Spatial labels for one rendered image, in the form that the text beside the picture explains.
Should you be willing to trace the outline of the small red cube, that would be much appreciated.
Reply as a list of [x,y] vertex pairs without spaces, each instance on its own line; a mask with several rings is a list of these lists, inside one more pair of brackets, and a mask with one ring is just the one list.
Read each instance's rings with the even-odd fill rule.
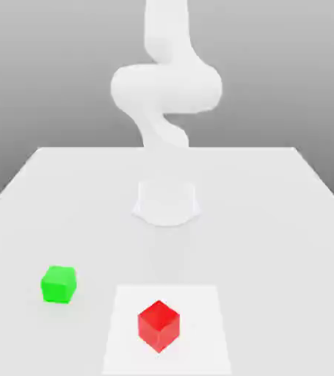
[[180,314],[157,300],[137,316],[138,336],[161,353],[180,335]]

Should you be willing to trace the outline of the small green cube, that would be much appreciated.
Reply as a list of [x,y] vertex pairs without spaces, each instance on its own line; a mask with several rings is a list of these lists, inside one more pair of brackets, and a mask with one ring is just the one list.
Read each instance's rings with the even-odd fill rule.
[[40,282],[43,300],[68,304],[76,290],[76,271],[73,267],[50,266]]

